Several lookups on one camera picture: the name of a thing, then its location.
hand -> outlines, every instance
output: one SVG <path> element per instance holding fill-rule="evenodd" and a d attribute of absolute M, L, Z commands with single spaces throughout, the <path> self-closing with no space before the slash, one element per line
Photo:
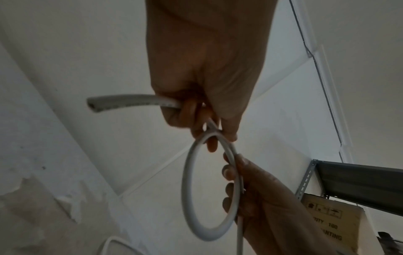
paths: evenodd
<path fill-rule="evenodd" d="M 243 217 L 243 236 L 257 255 L 336 255 L 330 241 L 294 194 L 277 178 L 238 154 L 236 167 L 243 176 L 245 193 L 238 214 Z M 223 176 L 232 181 L 235 169 L 226 165 Z M 222 206 L 228 212 L 233 195 L 229 183 Z"/>
<path fill-rule="evenodd" d="M 147 0 L 147 53 L 157 95 L 184 101 L 162 108 L 171 126 L 194 138 L 212 118 L 231 142 L 266 52 L 277 0 Z M 217 138 L 207 141 L 217 149 Z"/>

ceiling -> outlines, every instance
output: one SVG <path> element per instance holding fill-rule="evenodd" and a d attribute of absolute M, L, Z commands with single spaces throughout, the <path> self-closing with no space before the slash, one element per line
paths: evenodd
<path fill-rule="evenodd" d="M 118 194 L 193 141 L 158 108 L 94 114 L 85 105 L 92 96 L 152 93 L 145 31 L 142 0 L 0 0 L 1 43 Z M 306 60 L 289 2 L 280 0 L 253 98 Z"/>

cardboard box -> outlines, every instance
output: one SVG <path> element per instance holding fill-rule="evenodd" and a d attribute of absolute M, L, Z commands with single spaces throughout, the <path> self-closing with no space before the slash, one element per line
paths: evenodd
<path fill-rule="evenodd" d="M 330 240 L 357 252 L 361 207 L 309 194 L 302 203 Z"/>

